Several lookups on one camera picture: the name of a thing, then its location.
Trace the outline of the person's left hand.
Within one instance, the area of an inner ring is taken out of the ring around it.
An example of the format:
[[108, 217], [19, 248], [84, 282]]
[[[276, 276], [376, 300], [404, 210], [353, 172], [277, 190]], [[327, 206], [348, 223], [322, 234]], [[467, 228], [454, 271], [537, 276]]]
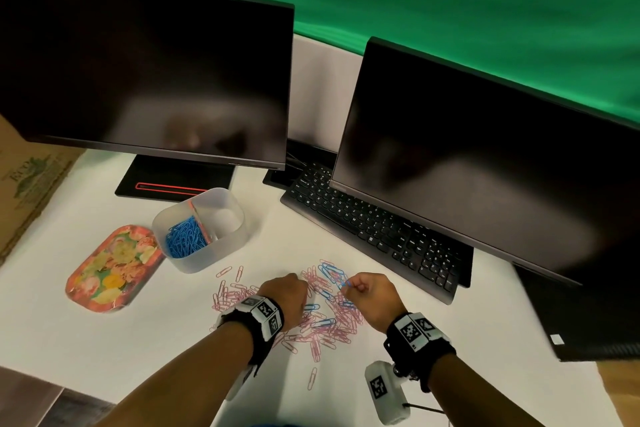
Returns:
[[307, 297], [293, 298], [288, 296], [285, 290], [285, 276], [264, 282], [259, 287], [258, 294], [275, 301], [279, 306], [284, 317], [282, 331], [287, 332], [300, 325]]

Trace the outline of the person's right hand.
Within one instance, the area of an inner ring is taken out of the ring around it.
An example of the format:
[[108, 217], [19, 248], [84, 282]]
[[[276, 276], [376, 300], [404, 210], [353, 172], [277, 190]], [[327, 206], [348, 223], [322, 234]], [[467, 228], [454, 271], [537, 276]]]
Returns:
[[371, 291], [366, 300], [350, 302], [356, 306], [369, 325], [386, 334], [394, 320], [404, 316], [408, 311], [396, 287], [386, 275], [368, 272], [357, 274], [371, 274]]

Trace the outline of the person's left forearm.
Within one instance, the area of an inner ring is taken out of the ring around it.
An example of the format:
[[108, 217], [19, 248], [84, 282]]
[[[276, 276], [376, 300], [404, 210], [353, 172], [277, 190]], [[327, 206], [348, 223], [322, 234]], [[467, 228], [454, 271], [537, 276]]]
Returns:
[[140, 384], [94, 427], [211, 427], [252, 354], [249, 329], [225, 323]]

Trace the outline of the person's right forearm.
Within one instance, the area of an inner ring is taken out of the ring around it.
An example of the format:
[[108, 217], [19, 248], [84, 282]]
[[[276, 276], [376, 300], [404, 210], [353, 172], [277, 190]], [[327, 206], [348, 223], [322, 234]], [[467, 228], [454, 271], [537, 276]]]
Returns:
[[436, 361], [428, 388], [453, 427], [545, 427], [456, 355]]

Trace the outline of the scatter of blue clips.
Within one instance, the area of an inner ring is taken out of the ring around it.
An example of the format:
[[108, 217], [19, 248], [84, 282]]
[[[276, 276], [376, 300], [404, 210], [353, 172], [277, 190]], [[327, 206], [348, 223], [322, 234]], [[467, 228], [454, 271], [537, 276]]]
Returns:
[[303, 269], [300, 278], [308, 283], [307, 304], [303, 318], [312, 328], [332, 334], [354, 335], [363, 323], [356, 306], [341, 294], [347, 274], [332, 262], [320, 261]]

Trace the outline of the pile of pink paper clips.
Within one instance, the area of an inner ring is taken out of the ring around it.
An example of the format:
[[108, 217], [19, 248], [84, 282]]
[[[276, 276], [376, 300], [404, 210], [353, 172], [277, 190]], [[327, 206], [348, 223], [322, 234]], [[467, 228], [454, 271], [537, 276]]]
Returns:
[[299, 277], [308, 283], [301, 323], [278, 332], [271, 349], [292, 355], [294, 363], [301, 365], [302, 384], [311, 392], [319, 378], [322, 354], [351, 344], [359, 327], [364, 325], [364, 318], [342, 295], [348, 274], [335, 263], [320, 259], [302, 269]]

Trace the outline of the left wristband with marker tags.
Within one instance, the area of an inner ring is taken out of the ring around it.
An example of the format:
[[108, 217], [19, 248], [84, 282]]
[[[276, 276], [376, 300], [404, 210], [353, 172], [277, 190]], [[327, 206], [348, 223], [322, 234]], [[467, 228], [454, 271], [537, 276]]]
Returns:
[[244, 325], [252, 336], [253, 354], [248, 363], [254, 375], [270, 353], [277, 334], [283, 329], [284, 316], [277, 302], [252, 295], [222, 311], [215, 327], [235, 322]]

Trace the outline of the wristband with marker tags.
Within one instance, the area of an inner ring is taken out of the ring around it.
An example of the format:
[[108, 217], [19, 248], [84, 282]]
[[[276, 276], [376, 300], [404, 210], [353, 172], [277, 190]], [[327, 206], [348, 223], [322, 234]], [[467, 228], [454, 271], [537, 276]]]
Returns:
[[252, 295], [222, 311], [215, 327], [235, 322], [244, 325], [252, 336], [253, 354], [248, 363], [254, 375], [270, 353], [277, 334], [283, 329], [284, 316], [277, 302]]
[[400, 377], [420, 382], [430, 393], [429, 378], [439, 359], [456, 355], [449, 339], [421, 313], [405, 312], [397, 316], [386, 330], [384, 347]]

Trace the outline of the black computer keyboard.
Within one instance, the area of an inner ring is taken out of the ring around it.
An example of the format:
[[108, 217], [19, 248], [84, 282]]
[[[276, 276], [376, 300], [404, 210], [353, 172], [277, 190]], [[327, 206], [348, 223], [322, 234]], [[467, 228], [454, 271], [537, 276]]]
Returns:
[[470, 288], [474, 248], [330, 185], [321, 164], [301, 164], [281, 202], [450, 305], [459, 288]]

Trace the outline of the right wristband with marker tags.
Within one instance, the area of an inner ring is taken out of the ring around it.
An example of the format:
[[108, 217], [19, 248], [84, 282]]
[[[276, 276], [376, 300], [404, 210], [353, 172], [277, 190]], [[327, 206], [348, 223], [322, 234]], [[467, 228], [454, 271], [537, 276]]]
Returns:
[[420, 382], [430, 393], [429, 378], [439, 359], [456, 355], [449, 339], [421, 313], [405, 312], [397, 316], [386, 330], [384, 347], [400, 377]]

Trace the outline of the translucent white plastic container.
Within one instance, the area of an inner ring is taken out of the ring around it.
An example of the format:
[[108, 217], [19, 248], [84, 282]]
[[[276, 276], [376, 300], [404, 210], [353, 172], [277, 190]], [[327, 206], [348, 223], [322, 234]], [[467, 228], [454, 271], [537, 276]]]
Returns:
[[[172, 226], [191, 215], [201, 221], [211, 242], [184, 259], [174, 259], [166, 248], [166, 234]], [[249, 239], [245, 213], [236, 197], [226, 188], [212, 188], [165, 208], [156, 215], [151, 229], [164, 255], [186, 274], [208, 268], [242, 248]]]

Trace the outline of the plain black monitor base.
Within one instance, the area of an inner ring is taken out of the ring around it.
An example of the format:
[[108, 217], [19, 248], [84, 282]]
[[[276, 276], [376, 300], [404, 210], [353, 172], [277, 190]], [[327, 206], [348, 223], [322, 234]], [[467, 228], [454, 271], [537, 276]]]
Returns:
[[294, 139], [287, 139], [286, 150], [284, 171], [267, 171], [262, 180], [264, 185], [287, 190], [311, 165], [319, 164], [333, 169], [337, 159], [337, 153], [333, 151]]

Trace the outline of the heap of blue paper clips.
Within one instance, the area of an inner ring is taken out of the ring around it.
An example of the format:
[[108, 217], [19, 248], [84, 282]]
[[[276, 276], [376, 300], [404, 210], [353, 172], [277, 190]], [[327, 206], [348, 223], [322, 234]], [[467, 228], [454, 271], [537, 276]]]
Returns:
[[184, 259], [205, 248], [211, 237], [195, 215], [172, 226], [166, 234], [166, 248], [174, 259]]

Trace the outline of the black monitor base red stripe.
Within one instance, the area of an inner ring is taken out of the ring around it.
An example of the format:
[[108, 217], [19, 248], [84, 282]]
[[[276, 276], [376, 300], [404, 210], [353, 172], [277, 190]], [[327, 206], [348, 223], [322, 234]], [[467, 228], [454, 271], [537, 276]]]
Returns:
[[179, 203], [212, 188], [229, 188], [234, 170], [228, 164], [137, 155], [115, 195]]

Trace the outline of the black slim-bezel computer monitor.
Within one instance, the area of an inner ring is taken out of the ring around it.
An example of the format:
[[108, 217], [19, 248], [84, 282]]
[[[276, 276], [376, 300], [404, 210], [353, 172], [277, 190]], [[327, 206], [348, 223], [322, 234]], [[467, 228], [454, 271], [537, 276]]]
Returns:
[[640, 123], [377, 37], [332, 180], [564, 282], [640, 278]]

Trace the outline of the floral pattern tray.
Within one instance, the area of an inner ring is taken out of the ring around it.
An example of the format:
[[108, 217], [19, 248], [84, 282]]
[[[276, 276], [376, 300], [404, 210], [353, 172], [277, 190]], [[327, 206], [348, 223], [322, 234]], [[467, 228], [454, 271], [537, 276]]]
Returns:
[[91, 312], [116, 312], [135, 299], [163, 261], [152, 230], [119, 227], [68, 277], [65, 295]]

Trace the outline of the white divider panel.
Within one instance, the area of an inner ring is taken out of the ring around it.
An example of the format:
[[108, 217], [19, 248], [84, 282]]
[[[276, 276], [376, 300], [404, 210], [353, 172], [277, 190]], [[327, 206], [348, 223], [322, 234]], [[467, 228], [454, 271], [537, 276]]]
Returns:
[[339, 150], [361, 64], [361, 55], [293, 36], [288, 138]]

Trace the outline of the flat black box white sticker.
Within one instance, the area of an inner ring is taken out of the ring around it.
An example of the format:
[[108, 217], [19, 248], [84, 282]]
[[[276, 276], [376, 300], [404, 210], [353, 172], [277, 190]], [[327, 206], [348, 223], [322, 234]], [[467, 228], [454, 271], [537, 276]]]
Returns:
[[605, 273], [575, 286], [515, 270], [558, 360], [640, 360], [640, 276]]

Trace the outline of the large black computer monitor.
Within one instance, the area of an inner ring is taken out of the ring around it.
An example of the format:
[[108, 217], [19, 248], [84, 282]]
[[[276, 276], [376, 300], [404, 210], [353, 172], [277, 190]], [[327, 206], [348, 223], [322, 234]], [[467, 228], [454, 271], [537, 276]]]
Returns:
[[283, 170], [294, 6], [0, 0], [0, 115], [31, 142]]

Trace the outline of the cardboard box green print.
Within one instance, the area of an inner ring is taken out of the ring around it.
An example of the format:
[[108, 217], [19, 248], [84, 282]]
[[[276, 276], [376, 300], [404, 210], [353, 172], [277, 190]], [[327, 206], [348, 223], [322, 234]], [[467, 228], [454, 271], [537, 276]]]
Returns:
[[83, 154], [28, 142], [0, 115], [0, 267]]

